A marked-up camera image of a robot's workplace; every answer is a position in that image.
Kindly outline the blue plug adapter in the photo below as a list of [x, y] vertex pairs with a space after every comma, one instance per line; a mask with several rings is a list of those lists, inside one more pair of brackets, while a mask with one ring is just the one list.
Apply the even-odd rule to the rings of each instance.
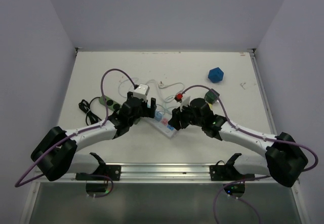
[[219, 67], [211, 69], [208, 73], [208, 79], [212, 83], [221, 82], [223, 80], [223, 77], [224, 77], [224, 72]]

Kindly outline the green power strip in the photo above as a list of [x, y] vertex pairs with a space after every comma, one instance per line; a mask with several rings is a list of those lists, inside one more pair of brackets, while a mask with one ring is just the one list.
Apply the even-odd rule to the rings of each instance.
[[115, 110], [119, 110], [121, 108], [121, 104], [109, 98], [108, 96], [100, 97], [99, 103], [103, 106], [107, 106], [108, 109], [111, 110], [112, 112], [114, 112]]

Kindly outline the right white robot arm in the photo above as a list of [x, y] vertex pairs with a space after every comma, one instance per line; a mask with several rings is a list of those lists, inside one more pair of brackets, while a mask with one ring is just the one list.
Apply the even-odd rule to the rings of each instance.
[[215, 114], [202, 98], [173, 109], [168, 124], [176, 130], [198, 126], [210, 138], [231, 142], [257, 153], [256, 163], [243, 165], [234, 162], [226, 166], [225, 173], [232, 180], [251, 174], [253, 169], [255, 174], [268, 175], [290, 188], [308, 164], [301, 146], [289, 134], [282, 132], [276, 136], [249, 130]]

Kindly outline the white power strip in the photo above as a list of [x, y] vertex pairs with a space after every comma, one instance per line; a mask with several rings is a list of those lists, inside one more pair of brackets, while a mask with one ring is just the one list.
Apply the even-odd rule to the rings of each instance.
[[144, 118], [144, 120], [168, 139], [173, 138], [178, 133], [177, 130], [168, 124], [168, 119], [164, 116], [160, 122], [154, 118]]

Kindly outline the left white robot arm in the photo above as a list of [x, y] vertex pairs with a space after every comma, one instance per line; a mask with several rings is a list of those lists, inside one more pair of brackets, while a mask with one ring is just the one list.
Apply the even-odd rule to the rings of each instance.
[[31, 153], [31, 160], [51, 182], [67, 173], [78, 174], [80, 180], [107, 177], [108, 167], [98, 154], [82, 155], [78, 151], [123, 136], [139, 118], [154, 118], [155, 111], [155, 98], [148, 101], [144, 96], [129, 92], [122, 106], [98, 123], [72, 130], [59, 126], [50, 129]]

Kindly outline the dark green plug adapter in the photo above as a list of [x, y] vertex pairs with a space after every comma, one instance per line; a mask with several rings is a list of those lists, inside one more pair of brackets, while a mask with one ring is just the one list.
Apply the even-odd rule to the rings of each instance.
[[217, 91], [215, 91], [214, 89], [210, 89], [204, 96], [204, 99], [207, 103], [209, 104], [214, 104], [217, 102], [218, 98], [219, 98], [219, 93]]

